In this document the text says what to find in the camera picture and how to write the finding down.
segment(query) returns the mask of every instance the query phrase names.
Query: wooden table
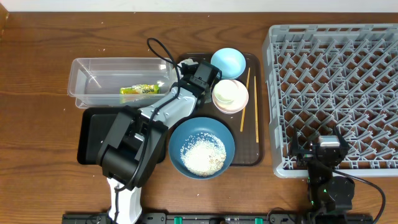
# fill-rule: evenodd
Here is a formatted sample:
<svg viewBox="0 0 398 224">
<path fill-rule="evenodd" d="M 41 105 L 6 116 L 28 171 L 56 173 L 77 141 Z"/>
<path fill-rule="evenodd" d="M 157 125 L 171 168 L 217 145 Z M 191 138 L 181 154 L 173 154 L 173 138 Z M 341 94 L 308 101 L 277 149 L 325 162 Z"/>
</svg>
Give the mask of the wooden table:
<svg viewBox="0 0 398 224">
<path fill-rule="evenodd" d="M 262 60 L 261 45 L 274 24 L 383 22 L 398 22 L 398 15 L 11 13 L 0 42 L 0 223 L 60 223 L 64 213 L 109 208 L 110 189 L 101 167 L 76 161 L 83 110 L 67 95 L 73 59 L 154 57 L 146 38 L 157 37 L 176 56 L 233 47 Z M 308 208 L 306 181 L 280 179 L 272 172 L 268 95 L 265 83 L 262 87 L 263 162 L 198 181 L 180 174 L 167 157 L 143 188 L 144 208 L 180 213 Z M 370 180 L 387 196 L 380 223 L 397 222 L 398 179 Z M 353 212 L 375 217 L 380 204 L 377 190 L 357 182 Z"/>
</svg>

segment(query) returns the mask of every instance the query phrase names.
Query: cable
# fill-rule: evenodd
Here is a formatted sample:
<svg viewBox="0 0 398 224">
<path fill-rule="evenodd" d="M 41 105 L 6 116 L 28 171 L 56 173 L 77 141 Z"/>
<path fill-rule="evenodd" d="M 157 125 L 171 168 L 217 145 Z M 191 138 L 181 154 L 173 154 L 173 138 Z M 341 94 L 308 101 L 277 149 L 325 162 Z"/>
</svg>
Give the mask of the cable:
<svg viewBox="0 0 398 224">
<path fill-rule="evenodd" d="M 150 46 L 150 43 L 149 43 L 149 42 L 150 42 L 151 40 L 157 42 L 157 43 L 164 49 L 164 51 L 165 51 L 165 52 L 167 53 L 167 55 L 170 57 L 171 61 L 170 61 L 170 60 L 167 60 L 166 58 L 164 58 L 164 57 L 162 57 L 162 56 L 160 56 L 160 55 Z M 159 112 L 159 110 L 160 110 L 162 107 L 164 107 L 165 105 L 169 104 L 171 101 L 175 100 L 175 99 L 180 95 L 180 89 L 181 89 L 181 87 L 180 87 L 180 72 L 178 71 L 178 68 L 177 68 L 177 67 L 179 67 L 179 66 L 178 66 L 177 63 L 175 62 L 175 60 L 174 60 L 172 54 L 169 52 L 169 50 L 167 50 L 166 46 L 165 46 L 164 44 L 162 44 L 162 43 L 161 43 L 159 40 L 157 40 L 156 38 L 153 38 L 153 37 L 148 38 L 148 39 L 147 39 L 147 45 L 148 45 L 149 49 L 150 49 L 156 56 L 158 56 L 159 58 L 161 58 L 162 60 L 164 60 L 164 61 L 166 61 L 166 62 L 168 62 L 168 63 L 171 63 L 171 64 L 175 67 L 175 72 L 177 73 L 177 93 L 176 93 L 171 99 L 167 100 L 166 102 L 162 103 L 162 104 L 159 105 L 158 107 L 154 108 L 154 112 L 151 114 L 151 116 L 150 116 L 150 118 L 149 118 L 149 121 L 148 121 L 148 127 L 147 127 L 147 132 L 146 132 L 146 136 L 145 136 L 145 140 L 144 140 L 144 145 L 143 145 L 143 147 L 142 147 L 142 152 L 141 152 L 141 156 L 140 156 L 139 161 L 138 161 L 137 168 L 136 168 L 136 170 L 134 171 L 134 173 L 133 173 L 132 177 L 130 178 L 130 180 L 129 180 L 123 187 L 121 187 L 120 189 L 119 189 L 118 187 L 115 187 L 115 188 L 114 188 L 114 191 L 115 191 L 115 194 L 116 194 L 116 198 L 115 198 L 115 203 L 116 203 L 116 204 L 115 204 L 115 209 L 116 209 L 116 211 L 115 211 L 115 215 L 114 215 L 114 219 L 113 219 L 113 223 L 114 223 L 114 224 L 116 223 L 116 220 L 117 220 L 118 214 L 119 214 L 119 205 L 118 205 L 119 192 L 121 192 L 121 191 L 123 191 L 123 190 L 126 190 L 127 187 L 130 186 L 130 185 L 132 184 L 132 182 L 133 182 L 134 179 L 136 178 L 136 175 L 137 175 L 139 169 L 140 169 L 141 166 L 142 166 L 142 163 L 144 162 L 144 157 L 145 157 L 145 154 L 146 154 L 146 151 L 147 151 L 149 133 L 150 133 L 150 130 L 151 130 L 151 128 L 152 128 L 152 121 L 154 120 L 155 115 Z"/>
<path fill-rule="evenodd" d="M 369 186 L 374 187 L 375 189 L 377 189 L 377 190 L 380 192 L 381 198 L 382 198 L 382 203 L 381 203 L 381 207 L 380 207 L 379 213 L 377 214 L 377 216 L 376 216 L 375 219 L 373 220 L 373 224 L 377 223 L 377 222 L 379 221 L 381 215 L 382 215 L 383 212 L 384 212 L 384 207 L 386 207 L 386 195 L 384 194 L 383 190 L 382 190 L 379 186 L 377 186 L 376 184 L 374 184 L 374 183 L 372 183 L 372 182 L 370 182 L 370 181 L 364 180 L 364 179 L 359 178 L 359 177 L 355 177 L 355 176 L 353 176 L 353 175 L 349 175 L 349 174 L 343 173 L 343 172 L 338 171 L 338 170 L 334 170 L 334 169 L 332 169 L 332 168 L 330 168 L 330 167 L 327 167 L 326 165 L 322 164 L 321 162 L 319 162 L 319 163 L 320 163 L 323 167 L 325 167 L 326 169 L 328 169 L 328 170 L 330 170 L 330 171 L 332 171 L 332 172 L 334 172 L 334 173 L 336 173 L 336 174 L 339 174 L 339 175 L 342 175 L 342 176 L 344 176 L 344 177 L 348 177 L 348 178 L 357 180 L 357 181 L 362 182 L 362 183 L 364 183 L 364 184 L 368 184 Z"/>
<path fill-rule="evenodd" d="M 268 212 L 266 221 L 269 221 L 269 215 L 270 215 L 275 209 L 280 209 L 280 210 L 286 211 L 285 209 L 283 209 L 283 208 L 281 208 L 281 207 L 275 207 L 275 208 L 271 209 L 271 210 Z M 290 221 L 296 223 L 296 221 L 295 221 L 292 217 L 290 217 L 290 214 L 287 214 L 287 216 L 289 217 Z"/>
</svg>

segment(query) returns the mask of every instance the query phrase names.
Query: white wall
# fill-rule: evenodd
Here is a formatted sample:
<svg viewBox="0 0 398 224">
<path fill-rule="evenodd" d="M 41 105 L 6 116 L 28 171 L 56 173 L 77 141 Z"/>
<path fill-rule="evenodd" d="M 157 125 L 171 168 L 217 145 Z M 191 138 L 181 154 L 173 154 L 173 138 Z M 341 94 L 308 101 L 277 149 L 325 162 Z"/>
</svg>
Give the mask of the white wall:
<svg viewBox="0 0 398 224">
<path fill-rule="evenodd" d="M 398 0 L 0 0 L 14 11 L 398 12 Z"/>
</svg>

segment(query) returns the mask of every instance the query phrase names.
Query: white rice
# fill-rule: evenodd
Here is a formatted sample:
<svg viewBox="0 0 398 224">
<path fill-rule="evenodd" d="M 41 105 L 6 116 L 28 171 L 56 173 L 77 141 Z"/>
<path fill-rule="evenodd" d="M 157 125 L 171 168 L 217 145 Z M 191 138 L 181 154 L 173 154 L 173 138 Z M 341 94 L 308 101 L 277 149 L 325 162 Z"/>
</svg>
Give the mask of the white rice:
<svg viewBox="0 0 398 224">
<path fill-rule="evenodd" d="M 190 136 L 181 148 L 181 160 L 193 174 L 206 177 L 219 171 L 226 158 L 221 140 L 209 133 Z"/>
</svg>

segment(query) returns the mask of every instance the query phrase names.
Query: pink plate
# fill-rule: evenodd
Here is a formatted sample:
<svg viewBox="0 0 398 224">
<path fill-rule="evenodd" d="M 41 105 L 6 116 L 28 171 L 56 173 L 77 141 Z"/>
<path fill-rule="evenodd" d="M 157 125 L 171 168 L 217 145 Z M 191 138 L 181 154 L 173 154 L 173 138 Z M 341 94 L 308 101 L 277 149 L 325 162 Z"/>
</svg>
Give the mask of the pink plate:
<svg viewBox="0 0 398 224">
<path fill-rule="evenodd" d="M 230 105 L 221 106 L 218 103 L 218 100 L 214 94 L 211 94 L 211 99 L 213 100 L 214 105 L 225 114 L 235 114 L 247 105 L 249 101 L 249 92 L 246 87 L 239 81 L 233 80 L 235 84 L 238 86 L 238 97 L 234 100 Z"/>
</svg>

